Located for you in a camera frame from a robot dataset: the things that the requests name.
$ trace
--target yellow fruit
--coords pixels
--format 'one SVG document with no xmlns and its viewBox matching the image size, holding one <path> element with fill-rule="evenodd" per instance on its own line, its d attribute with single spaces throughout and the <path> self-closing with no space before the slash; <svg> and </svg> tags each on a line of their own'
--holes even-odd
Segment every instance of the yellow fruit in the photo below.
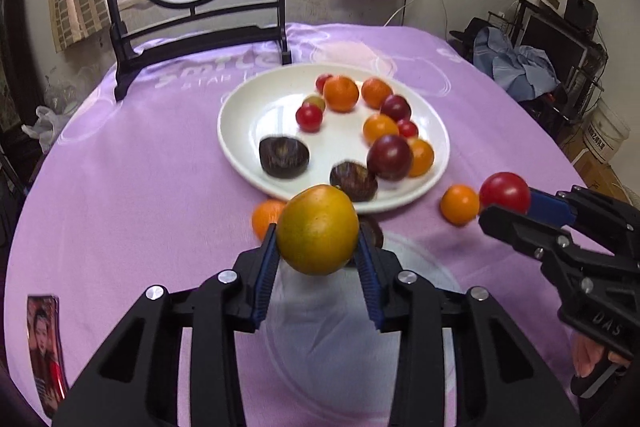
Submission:
<svg viewBox="0 0 640 427">
<path fill-rule="evenodd" d="M 322 96 L 318 96 L 317 94 L 310 94 L 308 97 L 303 100 L 302 103 L 312 103 L 313 105 L 317 105 L 322 112 L 324 112 L 326 108 L 326 102 Z"/>
<path fill-rule="evenodd" d="M 280 255 L 306 275 L 329 275 L 350 260 L 358 216 L 339 188 L 316 185 L 287 203 L 276 226 Z"/>
</svg>

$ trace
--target human hand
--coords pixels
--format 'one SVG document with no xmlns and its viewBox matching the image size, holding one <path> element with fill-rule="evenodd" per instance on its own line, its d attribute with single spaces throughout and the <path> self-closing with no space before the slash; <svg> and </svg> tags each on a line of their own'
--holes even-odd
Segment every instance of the human hand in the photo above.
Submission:
<svg viewBox="0 0 640 427">
<path fill-rule="evenodd" d="M 574 359 L 575 374 L 578 377 L 585 378 L 591 374 L 593 368 L 600 362 L 604 354 L 604 346 L 578 333 L 574 336 L 571 351 Z M 625 367 L 630 364 L 628 360 L 625 360 L 617 353 L 609 353 L 609 360 Z"/>
</svg>

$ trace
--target red tomato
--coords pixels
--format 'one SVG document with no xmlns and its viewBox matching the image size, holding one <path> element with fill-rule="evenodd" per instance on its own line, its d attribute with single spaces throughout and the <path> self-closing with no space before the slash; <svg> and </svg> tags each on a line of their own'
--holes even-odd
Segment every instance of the red tomato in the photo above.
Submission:
<svg viewBox="0 0 640 427">
<path fill-rule="evenodd" d="M 498 172 L 489 176 L 480 187 L 479 196 L 482 208 L 500 204 L 515 212 L 526 214 L 531 206 L 529 185 L 513 172 Z"/>
<path fill-rule="evenodd" d="M 322 94 L 322 90 L 324 89 L 324 84 L 328 81 L 333 75 L 331 73 L 325 73 L 318 76 L 316 80 L 316 89 L 320 94 Z"/>
<path fill-rule="evenodd" d="M 317 105 L 305 102 L 296 111 L 296 121 L 304 132 L 318 132 L 322 123 L 322 110 Z"/>
<path fill-rule="evenodd" d="M 405 138 L 418 136 L 418 126 L 411 120 L 400 120 L 398 122 L 398 131 L 400 131 L 400 136 Z"/>
</svg>

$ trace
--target black stand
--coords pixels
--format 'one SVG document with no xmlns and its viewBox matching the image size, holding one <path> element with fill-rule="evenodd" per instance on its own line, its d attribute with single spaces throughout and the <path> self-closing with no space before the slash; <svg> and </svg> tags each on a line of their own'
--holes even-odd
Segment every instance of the black stand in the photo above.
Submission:
<svg viewBox="0 0 640 427">
<path fill-rule="evenodd" d="M 196 12 L 196 4 L 190 6 L 190 14 L 184 17 L 169 19 L 165 22 L 147 26 L 135 32 L 129 32 L 125 23 L 120 17 L 118 0 L 107 0 L 109 16 L 111 18 L 111 44 L 116 55 L 116 82 L 114 90 L 116 101 L 119 102 L 127 96 L 129 86 L 136 79 L 140 71 L 147 66 L 182 57 L 200 53 L 203 51 L 237 46 L 240 44 L 251 44 L 253 42 L 276 41 L 280 47 L 281 61 L 283 65 L 291 64 L 291 51 L 287 44 L 285 30 L 285 0 L 272 2 L 262 2 L 255 4 L 244 4 L 231 6 L 217 10 L 207 10 Z M 172 28 L 180 24 L 194 22 L 200 19 L 211 18 L 233 13 L 250 12 L 254 10 L 276 9 L 278 23 L 276 26 L 261 28 L 260 26 L 242 26 L 226 30 L 218 30 L 182 38 L 176 41 L 166 42 L 153 48 L 146 49 L 142 53 L 133 50 L 131 41 L 135 38 Z"/>
</svg>

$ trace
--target table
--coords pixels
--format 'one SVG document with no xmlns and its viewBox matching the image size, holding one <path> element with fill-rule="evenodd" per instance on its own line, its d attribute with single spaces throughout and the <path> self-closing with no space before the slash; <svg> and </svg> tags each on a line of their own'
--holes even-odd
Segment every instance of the table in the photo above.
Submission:
<svg viewBox="0 0 640 427">
<path fill-rule="evenodd" d="M 450 184 L 479 188 L 497 171 L 519 172 L 548 192 L 580 184 L 562 152 L 491 79 L 427 33 L 293 24 L 288 36 L 294 62 L 389 74 L 438 111 L 450 134 L 449 168 L 425 197 L 380 217 L 385 246 L 436 285 L 488 288 L 567 385 L 568 330 L 538 264 L 484 237 L 477 223 L 448 225 L 437 210 Z M 36 411 L 27 295 L 60 298 L 72 384 L 149 285 L 196 287 L 257 245 L 250 216 L 265 196 L 225 160 L 216 121 L 234 87 L 278 60 L 268 43 L 182 57 L 147 68 L 117 105 L 112 68 L 68 124 L 27 199 L 6 280 L 9 370 Z M 189 338 L 180 360 L 181 426 L 188 425 Z M 263 327 L 236 338 L 248 425 L 380 425 L 388 415 L 398 337 L 374 331 L 356 274 L 309 279 L 284 266 Z"/>
</svg>

